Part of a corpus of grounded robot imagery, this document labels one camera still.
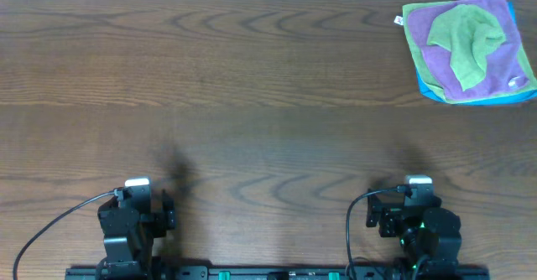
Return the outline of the blue cloth at stack bottom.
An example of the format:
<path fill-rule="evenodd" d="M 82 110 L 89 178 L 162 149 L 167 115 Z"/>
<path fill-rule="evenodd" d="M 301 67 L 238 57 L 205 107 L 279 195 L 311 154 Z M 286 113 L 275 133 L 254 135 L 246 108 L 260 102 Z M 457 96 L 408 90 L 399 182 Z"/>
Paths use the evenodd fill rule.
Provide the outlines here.
<path fill-rule="evenodd" d="M 422 8 L 429 8 L 429 7 L 436 8 L 442 5 L 446 5 L 446 4 L 448 4 L 448 2 L 419 3 L 418 7 L 415 8 L 415 10 L 422 9 Z M 446 103 L 445 100 L 442 100 L 438 95 L 436 95 L 436 93 L 434 93 L 424 83 L 424 81 L 421 79 L 421 76 L 418 70 L 416 71 L 416 78 L 417 78 L 420 93 L 424 97 L 429 98 L 433 101 L 438 101 L 440 103 Z M 536 97 L 536 91 L 525 91 L 525 92 L 520 92 L 516 95 L 511 95 L 511 96 L 502 96 L 502 97 L 493 98 L 493 99 L 463 102 L 463 103 L 459 103 L 459 106 L 503 106 L 503 105 L 522 103 L 528 100 L 532 100 L 535 97 Z"/>

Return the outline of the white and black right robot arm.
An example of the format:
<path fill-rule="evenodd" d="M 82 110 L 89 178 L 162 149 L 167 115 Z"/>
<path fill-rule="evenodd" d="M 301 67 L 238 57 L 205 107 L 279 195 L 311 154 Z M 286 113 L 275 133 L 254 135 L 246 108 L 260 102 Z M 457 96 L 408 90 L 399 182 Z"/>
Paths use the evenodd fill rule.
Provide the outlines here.
<path fill-rule="evenodd" d="M 367 227 L 396 237 L 404 252 L 383 273 L 386 279 L 433 279 L 456 275 L 461 219 L 441 207 L 432 184 L 403 184 L 368 191 Z"/>

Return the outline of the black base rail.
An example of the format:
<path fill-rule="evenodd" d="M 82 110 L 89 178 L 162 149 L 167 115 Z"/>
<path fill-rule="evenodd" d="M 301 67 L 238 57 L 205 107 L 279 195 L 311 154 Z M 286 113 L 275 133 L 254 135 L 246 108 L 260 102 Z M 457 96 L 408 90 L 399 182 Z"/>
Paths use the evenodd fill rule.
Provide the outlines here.
<path fill-rule="evenodd" d="M 355 271 L 359 280 L 373 279 L 413 279 L 412 271 L 400 273 L 391 267 L 356 266 Z M 68 268 L 65 270 L 65 280 L 96 279 L 95 268 Z M 351 279 L 350 268 L 209 268 L 204 266 L 184 266 L 168 268 L 157 272 L 150 279 L 171 280 L 347 280 Z M 483 268 L 463 267 L 454 276 L 426 276 L 420 272 L 416 279 L 465 279 L 488 280 L 489 272 Z"/>

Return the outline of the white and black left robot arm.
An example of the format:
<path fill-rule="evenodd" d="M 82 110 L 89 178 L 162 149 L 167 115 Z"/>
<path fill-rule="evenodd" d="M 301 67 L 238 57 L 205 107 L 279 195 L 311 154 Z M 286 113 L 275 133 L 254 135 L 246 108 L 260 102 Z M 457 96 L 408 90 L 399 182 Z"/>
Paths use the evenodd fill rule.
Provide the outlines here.
<path fill-rule="evenodd" d="M 106 257 L 96 266 L 96 279 L 173 279 L 175 272 L 152 255 L 154 240 L 176 227 L 175 202 L 166 192 L 161 209 L 152 210 L 148 184 L 115 189 L 97 217 Z"/>

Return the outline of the light green microfiber cloth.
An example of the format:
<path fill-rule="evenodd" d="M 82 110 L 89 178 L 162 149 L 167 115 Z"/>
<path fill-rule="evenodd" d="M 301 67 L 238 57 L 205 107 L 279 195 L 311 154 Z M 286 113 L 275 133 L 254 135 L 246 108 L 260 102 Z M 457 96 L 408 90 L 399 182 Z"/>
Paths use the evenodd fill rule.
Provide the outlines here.
<path fill-rule="evenodd" d="M 476 5 L 459 4 L 434 19 L 427 44 L 451 53 L 451 70 L 466 91 L 485 79 L 487 57 L 505 41 L 494 15 Z"/>

